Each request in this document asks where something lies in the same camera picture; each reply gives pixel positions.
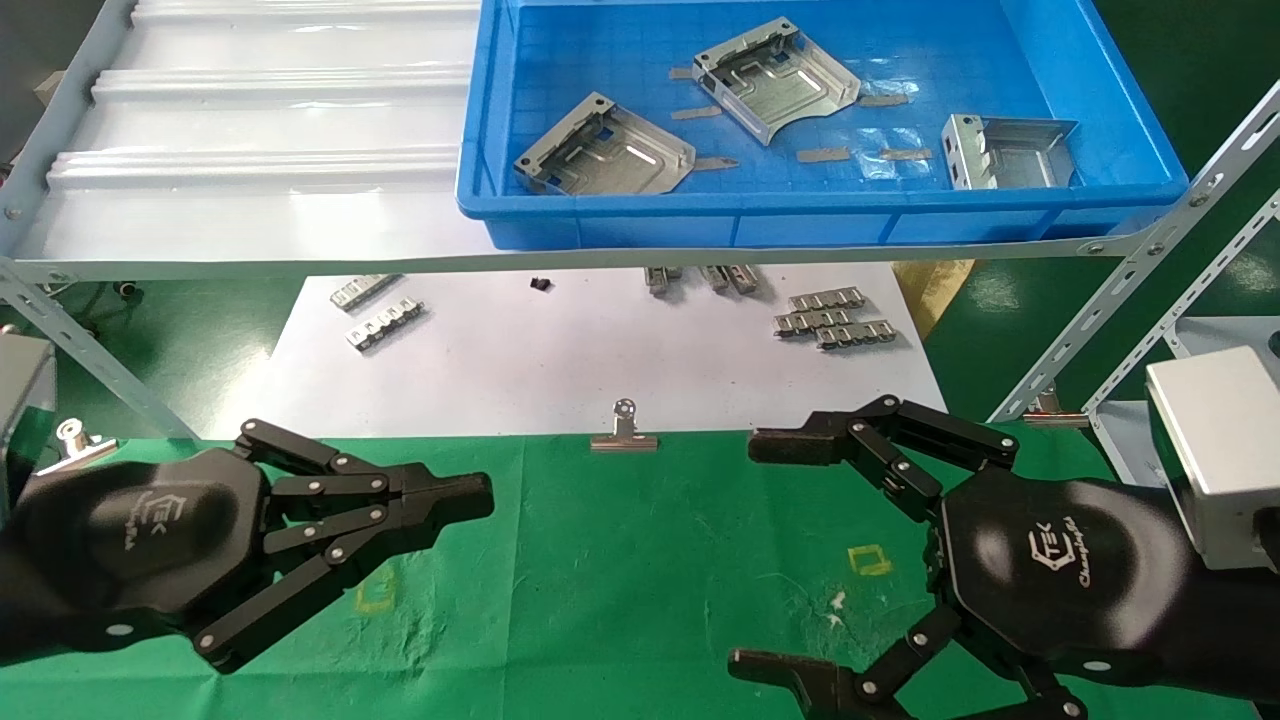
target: logo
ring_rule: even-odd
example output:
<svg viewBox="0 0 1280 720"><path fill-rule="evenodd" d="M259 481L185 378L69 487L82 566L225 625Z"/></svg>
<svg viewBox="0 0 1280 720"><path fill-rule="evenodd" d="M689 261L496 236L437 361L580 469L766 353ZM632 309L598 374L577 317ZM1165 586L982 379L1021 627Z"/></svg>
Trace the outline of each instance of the logo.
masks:
<svg viewBox="0 0 1280 720"><path fill-rule="evenodd" d="M1062 518L1065 530L1059 533L1053 523L1036 523L1036 529L1027 533L1032 546L1032 560L1057 573L1073 562L1080 562L1076 578L1082 588L1093 584L1089 571L1089 548L1084 544L1084 533L1071 516Z"/></svg>
<svg viewBox="0 0 1280 720"><path fill-rule="evenodd" d="M165 523L173 523L182 518L182 509L187 505L187 498L177 495L163 495L155 500L151 491L143 491L129 510L129 519L124 523L124 550L125 552L138 544L138 527L150 525L151 536L166 536L169 528Z"/></svg>

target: robotic hand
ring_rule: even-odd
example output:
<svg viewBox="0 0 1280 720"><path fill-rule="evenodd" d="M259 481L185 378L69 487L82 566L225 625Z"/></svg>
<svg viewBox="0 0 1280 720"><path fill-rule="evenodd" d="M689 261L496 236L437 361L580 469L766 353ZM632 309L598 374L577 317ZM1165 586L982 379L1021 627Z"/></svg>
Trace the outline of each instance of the robotic hand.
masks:
<svg viewBox="0 0 1280 720"><path fill-rule="evenodd" d="M943 492L893 442L974 474ZM1021 478L1016 452L1011 437L893 396L758 430L753 460L846 461L927 523L937 605L861 673L735 650L730 674L788 688L808 720L910 720L895 694L954 639L1028 696L968 720L1088 717L1055 674L1280 702L1280 577L1210 570L1167 489Z"/></svg>
<svg viewBox="0 0 1280 720"><path fill-rule="evenodd" d="M0 529L0 665L182 634L233 673L388 557L494 509L484 473L381 468L262 420L241 430L180 462L27 480ZM259 462L294 477L271 484Z"/></svg>

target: metal shelf frame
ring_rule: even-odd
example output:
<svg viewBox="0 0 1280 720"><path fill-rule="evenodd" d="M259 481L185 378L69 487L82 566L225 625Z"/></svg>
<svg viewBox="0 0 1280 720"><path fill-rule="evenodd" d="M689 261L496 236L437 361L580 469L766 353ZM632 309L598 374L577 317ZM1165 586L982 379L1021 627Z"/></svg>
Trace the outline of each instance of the metal shelf frame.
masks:
<svg viewBox="0 0 1280 720"><path fill-rule="evenodd" d="M911 247L628 249L504 252L493 249L483 240L477 240L477 224L460 224L471 222L461 220L461 215L457 215L452 202L452 190L434 188L426 193L433 202L430 211L426 213L429 220L434 219L433 213L449 213L460 219L447 220L453 224L443 232L433 233L433 237L402 232L385 233L387 237L379 237L376 242L307 243L305 234L296 234L271 245L264 243L261 236L239 237L228 233L215 243L141 242L122 236L119 232L113 233L113 228L100 225L95 228L99 232L84 232L83 236L76 236L70 241L63 237L67 234L65 232L59 236L56 242L50 240L47 228L45 228L44 236L33 240L40 234L35 229L40 227L37 218L42 217L42 205L46 204L50 195L49 183L55 161L60 152L79 147L77 141L83 141L82 124L95 108L95 97L101 104L108 99L109 91L118 96L122 92L136 95L140 91L147 91L169 94L165 97L170 101L175 99L192 101L200 99L202 92L216 92L221 94L219 97L243 100L244 96L236 95L236 92L243 92L246 87L252 92L264 87L296 87L298 83L312 83L312 86L330 83L324 87L332 91L343 82L343 77L339 77L342 72L351 70L351 68L344 68L334 74L334 68L320 67L310 74L298 74L296 70L284 73L270 69L271 67L268 65L266 70L261 68L253 72L239 70L238 74L210 74L204 70L205 74L183 77L182 72L157 73L156 68L147 67L113 69L122 53L137 59L140 54L137 42L141 40L132 37L134 45L129 45L131 33L154 33L157 27L182 27L183 23L200 22L201 19L214 20L220 27L236 28L237 26L252 26L255 22L278 20L282 17L294 19L315 17L323 22L340 22L344 17L349 18L353 13L360 13L361 17L371 14L370 17L374 17L376 22L388 23L387 27L402 22L419 22L420 27L430 28L430 23L453 22L452 36L457 36L457 23L465 26L470 18L468 13L476 8L475 3L467 0L367 0L360 4L328 0L291 0L288 3L260 0L250 5L228 0L184 0L170 4L166 4L166 0L105 0L97 22L68 67L63 83L50 102L49 111L32 133L9 181L0 188L0 300L17 307L27 320L115 392L125 405L151 420L163 434L195 437L191 428L169 410L150 388L35 286L38 283L122 278L147 281L280 277L282 274L337 275L385 272L543 270L1050 256L1123 259L1094 296L1055 342L1046 348L1041 359L991 415L991 420L1009 420L1020 416L1037 396L1052 384L1059 372L1097 333L1098 328L1115 314L1164 258L1187 237L1253 161L1267 151L1280 136L1280 122L1277 122L1280 118L1280 81L1277 81L1217 154L1194 177L1188 192L1164 218L1146 228L1124 228L1128 232L1111 237ZM291 37L296 38L297 35L293 33ZM466 77L470 76L470 65L463 59L463 55L466 58L470 55L457 47L453 51L453 55L445 58L433 58L433 60L440 60L448 65L445 74L449 74L452 79L434 78L429 82L460 86L461 73L466 73ZM173 67L186 65L175 63ZM120 85L120 73L133 73L134 86L132 90L128 83L122 86L124 90L115 87ZM406 79L403 74L392 77L367 68L357 70L357 74L360 74L361 87L381 83L384 88L392 86L401 88L404 82L419 82L413 78ZM109 87L109 79L115 85ZM355 81L346 78L346 82ZM421 81L421 87L429 82ZM362 172L394 172L396 163L387 159L397 156L396 152L388 152L394 149L388 145L380 151L380 155L378 152L356 152L355 158L357 163L361 163ZM445 158L444 163L447 163L451 149L456 149L456 146L434 146L431 149L434 152L431 161L442 165L440 168L433 165L433 170L448 169L439 158ZM271 156L270 151L224 152L215 160L206 161L230 163L234 172L250 178L246 182L251 184L255 176L253 169L260 164L269 163ZM161 151L159 154L161 165L179 168L169 172L187 173L188 176L192 170L184 168L183 163L189 161L191 158L189 152L180 151ZM206 172L204 179L207 179L207 177L227 170L215 168L204 172ZM159 197L155 200L154 206L157 209L157 215L161 214L160 210L164 205L166 205L165 200ZM174 223L182 222L180 215L174 214L172 209L168 211ZM421 217L416 218L416 222L421 220ZM466 232L461 234L467 234L467 237L454 234L451 228L466 228Z"/></svg>

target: metal connector strip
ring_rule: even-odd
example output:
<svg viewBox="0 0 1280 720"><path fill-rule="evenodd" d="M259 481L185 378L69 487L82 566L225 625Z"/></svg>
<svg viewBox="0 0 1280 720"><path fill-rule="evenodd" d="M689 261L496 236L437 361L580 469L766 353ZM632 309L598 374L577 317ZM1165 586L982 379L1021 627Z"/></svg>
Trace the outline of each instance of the metal connector strip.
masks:
<svg viewBox="0 0 1280 720"><path fill-rule="evenodd" d="M369 320L365 320L360 325L352 328L347 333L347 342L349 342L356 350L364 352L385 340L389 334L394 333L397 328L403 327L404 323L421 315L424 311L425 306L422 305L422 301L406 297L396 305L392 305L387 310L383 310Z"/></svg>
<svg viewBox="0 0 1280 720"><path fill-rule="evenodd" d="M393 273L389 275L360 275L358 278L352 278L349 283L342 286L329 296L329 302L337 305L339 310L349 313L372 300L383 288L401 277L399 273Z"/></svg>
<svg viewBox="0 0 1280 720"><path fill-rule="evenodd" d="M814 310L831 310L832 307L852 309L856 310L867 304L867 297L858 291L856 287L845 287L841 290L824 290L822 292L810 292L806 295L796 295L791 299L791 307L796 313L812 313Z"/></svg>
<svg viewBox="0 0 1280 720"><path fill-rule="evenodd" d="M810 334L820 328L835 328L838 325L852 325L858 320L849 314L849 310L817 310L814 313L790 313L773 318L773 334L778 337L795 337Z"/></svg>
<svg viewBox="0 0 1280 720"><path fill-rule="evenodd" d="M888 320L873 320L860 325L840 325L818 331L819 350L893 342L895 340L897 340L897 331L888 324Z"/></svg>

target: green mat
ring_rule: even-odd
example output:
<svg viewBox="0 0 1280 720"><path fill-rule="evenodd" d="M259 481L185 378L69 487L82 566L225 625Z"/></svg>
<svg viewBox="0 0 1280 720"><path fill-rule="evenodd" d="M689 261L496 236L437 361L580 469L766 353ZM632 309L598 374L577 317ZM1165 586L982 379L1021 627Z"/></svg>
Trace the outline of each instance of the green mat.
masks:
<svg viewBox="0 0 1280 720"><path fill-rule="evenodd" d="M1108 477L1079 433L1014 434L1024 474ZM0 670L0 717L799 720L786 691L728 676L731 647L861 669L931 605L920 527L847 468L751 464L744 433L667 434L653 455L591 455L585 437L335 445L483 469L498 510L388 562L233 676L182 638L54 657ZM116 457L180 456L132 441ZM1256 717L1189 692L1069 684L1096 719ZM933 720L1021 694L952 646L901 698Z"/></svg>

